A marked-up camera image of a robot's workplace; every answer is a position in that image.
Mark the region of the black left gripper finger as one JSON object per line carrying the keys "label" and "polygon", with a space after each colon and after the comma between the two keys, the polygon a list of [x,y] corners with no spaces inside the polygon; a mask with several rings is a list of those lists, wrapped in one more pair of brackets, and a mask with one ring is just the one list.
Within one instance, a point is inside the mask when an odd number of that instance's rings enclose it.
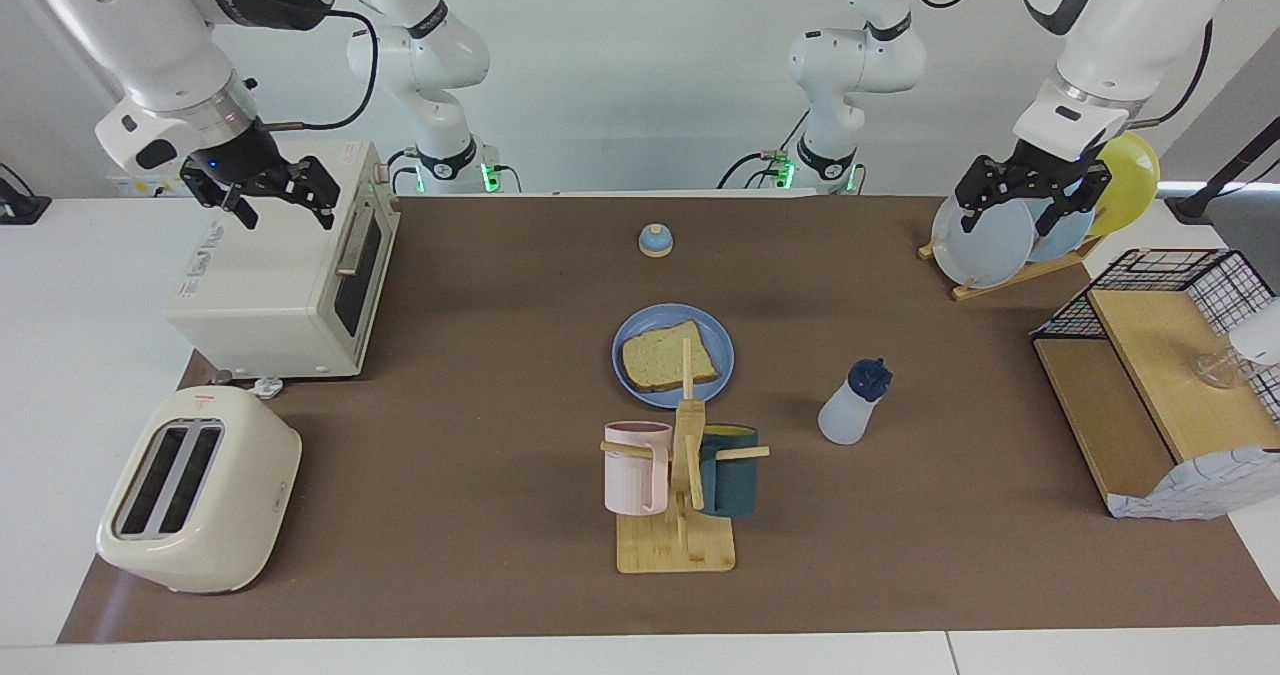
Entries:
{"label": "black left gripper finger", "polygon": [[1105,163],[1092,163],[1083,177],[1069,186],[1050,178],[1047,195],[1050,205],[1037,218],[1037,234],[1047,236],[1057,223],[1074,213],[1091,213],[1112,179]]}
{"label": "black left gripper finger", "polygon": [[977,156],[966,169],[954,190],[955,199],[963,210],[960,223],[965,233],[973,233],[987,210],[1012,199],[1009,195],[1006,174],[1005,163],[986,155]]}

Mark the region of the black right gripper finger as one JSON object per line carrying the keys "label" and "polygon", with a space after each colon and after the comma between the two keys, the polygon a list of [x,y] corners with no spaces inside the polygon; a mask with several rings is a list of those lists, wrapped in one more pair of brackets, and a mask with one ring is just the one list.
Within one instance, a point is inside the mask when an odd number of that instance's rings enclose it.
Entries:
{"label": "black right gripper finger", "polygon": [[292,204],[307,209],[323,229],[332,229],[339,186],[316,156],[292,165]]}
{"label": "black right gripper finger", "polygon": [[241,190],[223,190],[205,170],[183,170],[183,183],[202,207],[233,214],[244,228],[256,227],[256,211],[242,200]]}

